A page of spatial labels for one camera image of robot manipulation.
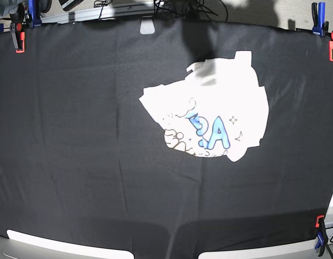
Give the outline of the white printed t-shirt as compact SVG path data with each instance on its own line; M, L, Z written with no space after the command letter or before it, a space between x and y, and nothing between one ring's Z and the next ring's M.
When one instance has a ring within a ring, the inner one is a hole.
M195 62L184 79L146 87L140 102L163 129L169 148L233 162L260 145L269 115L251 51Z

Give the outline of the black table cloth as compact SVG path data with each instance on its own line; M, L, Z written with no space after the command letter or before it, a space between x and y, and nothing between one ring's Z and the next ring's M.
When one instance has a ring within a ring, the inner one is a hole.
M0 33L0 235L135 258L238 258L314 241L333 196L329 40L178 19ZM169 148L140 102L195 62L252 52L269 115L238 161Z

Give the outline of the blue clamp top left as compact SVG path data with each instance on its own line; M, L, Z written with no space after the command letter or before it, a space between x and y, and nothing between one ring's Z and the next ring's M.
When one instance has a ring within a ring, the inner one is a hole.
M26 21L31 28L42 25L42 21L40 19L40 1L28 0L28 13Z

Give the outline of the orange black clamp far left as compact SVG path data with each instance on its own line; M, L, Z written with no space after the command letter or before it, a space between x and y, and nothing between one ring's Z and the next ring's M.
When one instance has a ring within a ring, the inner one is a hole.
M11 23L10 33L16 53L25 52L25 32L21 23Z

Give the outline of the blue clamp top right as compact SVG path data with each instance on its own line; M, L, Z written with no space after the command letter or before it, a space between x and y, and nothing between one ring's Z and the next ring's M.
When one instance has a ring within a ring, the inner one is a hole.
M312 28L313 34L324 37L328 32L328 27L329 27L329 23L325 21L325 3L313 2L311 4L311 13L314 22L314 26Z

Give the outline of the orange blue clamp bottom right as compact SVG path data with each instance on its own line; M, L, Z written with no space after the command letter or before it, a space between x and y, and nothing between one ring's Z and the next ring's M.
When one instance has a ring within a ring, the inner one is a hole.
M315 224L315 227L317 229L317 243L315 245L315 250L319 249L318 257L323 256L326 245L328 243L328 236L325 228L324 218L324 215L319 215L316 218Z

